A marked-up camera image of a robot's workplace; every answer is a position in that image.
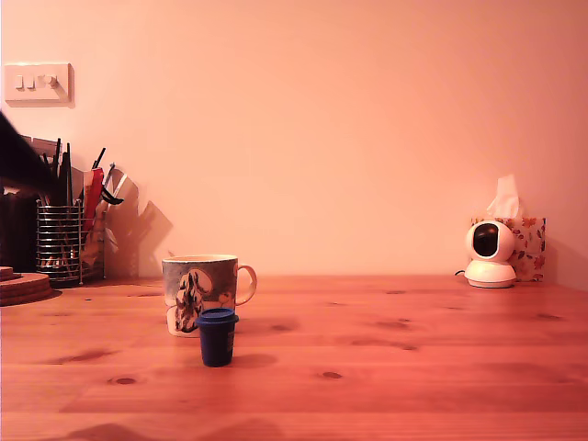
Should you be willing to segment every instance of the blue lid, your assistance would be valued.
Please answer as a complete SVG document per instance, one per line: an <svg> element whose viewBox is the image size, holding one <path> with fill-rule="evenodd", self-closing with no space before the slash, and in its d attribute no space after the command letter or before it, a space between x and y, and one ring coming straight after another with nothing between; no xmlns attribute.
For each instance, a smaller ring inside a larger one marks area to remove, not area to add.
<svg viewBox="0 0 588 441"><path fill-rule="evenodd" d="M200 313L196 319L198 326L207 324L221 324L229 322L238 322L239 316L231 308L211 308Z"/></svg>

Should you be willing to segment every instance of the light switch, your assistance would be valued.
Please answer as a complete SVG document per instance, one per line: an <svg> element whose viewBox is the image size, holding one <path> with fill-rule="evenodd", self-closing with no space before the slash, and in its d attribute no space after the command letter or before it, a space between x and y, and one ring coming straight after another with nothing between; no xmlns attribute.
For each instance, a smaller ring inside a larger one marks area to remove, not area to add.
<svg viewBox="0 0 588 441"><path fill-rule="evenodd" d="M29 102L34 107L43 103L67 103L73 87L73 72L72 65L67 62L6 64L2 74L5 78L2 98L9 106L16 101L25 102L20 106L27 106Z"/></svg>
<svg viewBox="0 0 588 441"><path fill-rule="evenodd" d="M25 87L27 89L34 89L35 88L35 77L33 75L25 76Z"/></svg>
<svg viewBox="0 0 588 441"><path fill-rule="evenodd" d="M46 73L43 76L43 82L48 87L52 87L52 88L57 87L57 78L55 77L55 75L51 75L51 74Z"/></svg>
<svg viewBox="0 0 588 441"><path fill-rule="evenodd" d="M22 90L24 88L25 88L25 86L23 85L23 82L22 82L22 75L17 75L15 77L15 89Z"/></svg>

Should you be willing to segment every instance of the tissue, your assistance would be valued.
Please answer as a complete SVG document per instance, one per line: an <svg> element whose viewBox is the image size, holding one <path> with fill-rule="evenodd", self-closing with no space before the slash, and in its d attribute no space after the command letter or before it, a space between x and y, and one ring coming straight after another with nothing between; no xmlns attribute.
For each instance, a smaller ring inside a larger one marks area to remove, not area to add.
<svg viewBox="0 0 588 441"><path fill-rule="evenodd" d="M519 210L518 191L513 175L498 179L496 198L486 211L493 218L516 218L522 214L522 210Z"/></svg>

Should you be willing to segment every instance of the wire utensil holder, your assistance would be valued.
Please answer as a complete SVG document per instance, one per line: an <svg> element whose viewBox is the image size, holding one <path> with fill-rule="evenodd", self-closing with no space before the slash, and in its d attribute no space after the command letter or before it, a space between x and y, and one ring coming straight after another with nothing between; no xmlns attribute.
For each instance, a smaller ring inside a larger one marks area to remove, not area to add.
<svg viewBox="0 0 588 441"><path fill-rule="evenodd" d="M85 223L94 222L89 231ZM78 199L72 206L41 205L37 201L37 272L54 284L69 284L105 276L106 212L84 218Z"/></svg>

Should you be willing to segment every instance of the wooden coaster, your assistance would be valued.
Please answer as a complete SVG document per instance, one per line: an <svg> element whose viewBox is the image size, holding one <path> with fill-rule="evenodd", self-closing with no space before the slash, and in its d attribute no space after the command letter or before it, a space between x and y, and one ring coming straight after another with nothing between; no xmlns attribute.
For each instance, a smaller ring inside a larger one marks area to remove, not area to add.
<svg viewBox="0 0 588 441"><path fill-rule="evenodd" d="M53 289L46 274L26 273L0 281L0 306L18 305L49 297Z"/></svg>
<svg viewBox="0 0 588 441"><path fill-rule="evenodd" d="M20 277L20 274L15 274L10 266L0 266L0 281L12 280Z"/></svg>

